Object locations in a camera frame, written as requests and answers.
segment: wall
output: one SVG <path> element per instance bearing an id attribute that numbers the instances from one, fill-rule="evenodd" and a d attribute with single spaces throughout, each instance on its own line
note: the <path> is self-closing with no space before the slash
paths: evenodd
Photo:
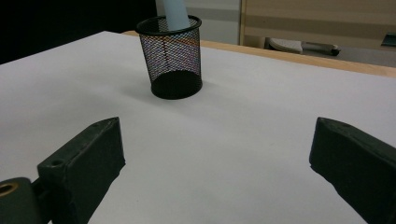
<path id="1" fill-rule="evenodd" d="M 164 15 L 163 0 L 156 0 L 158 15 Z M 201 39 L 238 44 L 240 0 L 185 0 L 189 15 L 202 20 Z"/>

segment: mesh cup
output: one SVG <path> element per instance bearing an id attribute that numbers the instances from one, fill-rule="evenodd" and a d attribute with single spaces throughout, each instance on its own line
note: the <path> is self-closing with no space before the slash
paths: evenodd
<path id="1" fill-rule="evenodd" d="M 199 27 L 189 16 L 190 27 L 169 31 L 165 16 L 141 21 L 136 26 L 154 95 L 169 100 L 194 95 L 202 88 Z"/>

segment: pen holder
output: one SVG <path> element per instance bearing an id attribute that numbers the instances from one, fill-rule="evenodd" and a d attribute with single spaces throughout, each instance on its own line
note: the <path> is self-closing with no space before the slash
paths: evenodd
<path id="1" fill-rule="evenodd" d="M 202 88 L 199 18 L 189 16 L 190 27 L 169 31 L 166 17 L 136 25 L 154 95 L 168 100 L 194 95 Z"/>

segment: rolled paper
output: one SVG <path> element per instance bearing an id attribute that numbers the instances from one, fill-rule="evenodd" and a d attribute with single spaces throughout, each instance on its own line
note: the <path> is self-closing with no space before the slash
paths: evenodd
<path id="1" fill-rule="evenodd" d="M 169 31 L 182 30 L 190 27 L 184 0 L 163 0 L 163 5 Z"/>

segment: floor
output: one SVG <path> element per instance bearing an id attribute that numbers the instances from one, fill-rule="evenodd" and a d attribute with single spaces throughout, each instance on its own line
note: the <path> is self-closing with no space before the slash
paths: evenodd
<path id="1" fill-rule="evenodd" d="M 330 54 L 330 49 L 303 43 L 303 54 L 355 63 L 370 63 L 387 67 L 396 67 L 396 51 L 355 49 L 340 46 L 338 48 L 341 50 L 340 53 L 337 56 L 332 56 Z"/>

